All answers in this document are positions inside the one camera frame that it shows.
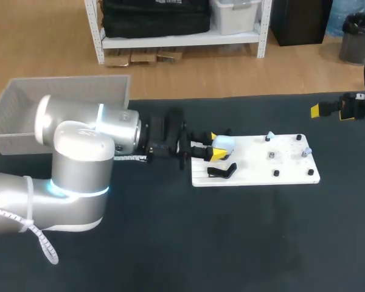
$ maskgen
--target black bag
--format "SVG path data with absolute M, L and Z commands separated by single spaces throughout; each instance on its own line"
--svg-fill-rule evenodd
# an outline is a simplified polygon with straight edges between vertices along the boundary
M 350 14 L 346 18 L 342 30 L 351 35 L 365 35 L 365 13 Z
M 154 38 L 207 32 L 208 13 L 106 13 L 103 18 L 108 38 Z
M 103 0 L 108 38 L 191 35 L 210 27 L 209 0 Z
M 207 13 L 209 0 L 103 0 L 107 13 Z

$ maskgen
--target black cabinet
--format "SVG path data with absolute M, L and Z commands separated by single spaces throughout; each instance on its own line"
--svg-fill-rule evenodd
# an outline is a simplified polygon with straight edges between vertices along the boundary
M 273 0 L 271 29 L 280 46 L 323 42 L 333 0 Z

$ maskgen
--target cardboard box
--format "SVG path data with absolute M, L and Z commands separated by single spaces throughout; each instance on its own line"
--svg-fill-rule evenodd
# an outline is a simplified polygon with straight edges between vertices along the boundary
M 184 47 L 161 47 L 157 53 L 159 62 L 176 63 L 183 58 Z
M 107 67 L 128 67 L 131 60 L 131 49 L 104 50 L 104 63 Z
M 141 66 L 156 66 L 157 48 L 138 48 L 131 52 L 131 64 Z

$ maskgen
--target black clamp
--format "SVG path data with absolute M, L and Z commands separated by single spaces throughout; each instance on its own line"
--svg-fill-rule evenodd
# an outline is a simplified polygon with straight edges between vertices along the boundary
M 237 170 L 237 164 L 234 162 L 227 170 L 217 169 L 215 167 L 208 167 L 207 173 L 209 178 L 225 178 L 229 179 Z

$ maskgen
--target white cable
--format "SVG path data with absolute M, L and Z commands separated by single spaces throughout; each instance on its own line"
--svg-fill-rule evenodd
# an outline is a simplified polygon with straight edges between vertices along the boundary
M 58 264 L 57 252 L 55 251 L 54 247 L 51 245 L 50 241 L 46 238 L 46 236 L 44 236 L 42 231 L 40 231 L 40 229 L 37 228 L 33 224 L 32 220 L 31 221 L 26 220 L 20 216 L 17 216 L 14 213 L 11 213 L 11 212 L 8 212 L 8 211 L 2 210 L 2 209 L 0 209 L 0 216 L 3 216 L 8 219 L 11 219 L 13 221 L 19 222 L 22 225 L 26 225 L 28 227 L 28 229 L 30 229 L 38 237 L 39 243 L 42 247 L 42 251 L 43 251 L 44 255 L 47 257 L 47 259 L 50 261 L 50 263 L 52 263 L 53 265 Z
M 31 176 L 23 176 L 27 181 L 27 190 L 29 195 L 27 196 L 27 224 L 23 226 L 22 229 L 20 229 L 20 233 L 26 232 L 27 229 L 31 224 L 34 224 L 34 221 L 32 220 L 32 213 L 33 213 L 33 196 L 34 196 L 34 183 L 32 182 Z
M 115 161 L 135 160 L 135 161 L 147 162 L 147 156 L 146 155 L 115 156 L 114 160 Z

